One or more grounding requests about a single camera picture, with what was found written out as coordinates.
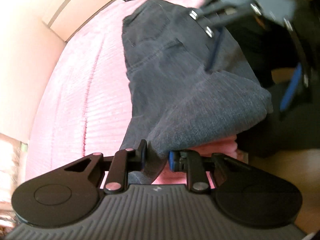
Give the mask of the pink ribbed bed cover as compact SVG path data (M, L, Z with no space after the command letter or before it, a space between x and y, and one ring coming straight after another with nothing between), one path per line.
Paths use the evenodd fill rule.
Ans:
M145 1L115 0L68 41L37 110L26 180L94 152L119 150L132 111L122 21ZM202 0L166 1L195 7Z

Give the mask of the black fabric storage bag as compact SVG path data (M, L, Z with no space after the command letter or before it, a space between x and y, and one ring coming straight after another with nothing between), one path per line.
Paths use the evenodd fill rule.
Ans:
M200 7L213 3L232 2L205 0ZM273 113L238 135L243 151L271 155L283 150L319 148L319 0L298 0L290 22L311 68L311 82L307 92L299 87L285 113L280 113L280 101L299 57L284 23L277 24L261 15L225 27L238 42L261 86L272 95Z

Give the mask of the dark grey denim jeans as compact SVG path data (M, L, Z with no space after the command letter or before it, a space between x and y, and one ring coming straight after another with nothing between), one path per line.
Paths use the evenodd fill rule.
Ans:
M144 170L131 184L151 184L172 150L192 148L250 129L272 112L232 35L210 38L190 9L147 0L123 20L132 118L121 148L148 142Z

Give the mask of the beige bed headboard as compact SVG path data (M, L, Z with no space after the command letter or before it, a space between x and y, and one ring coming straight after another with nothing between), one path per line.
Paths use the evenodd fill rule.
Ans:
M42 21L68 41L93 15L113 0L48 0Z

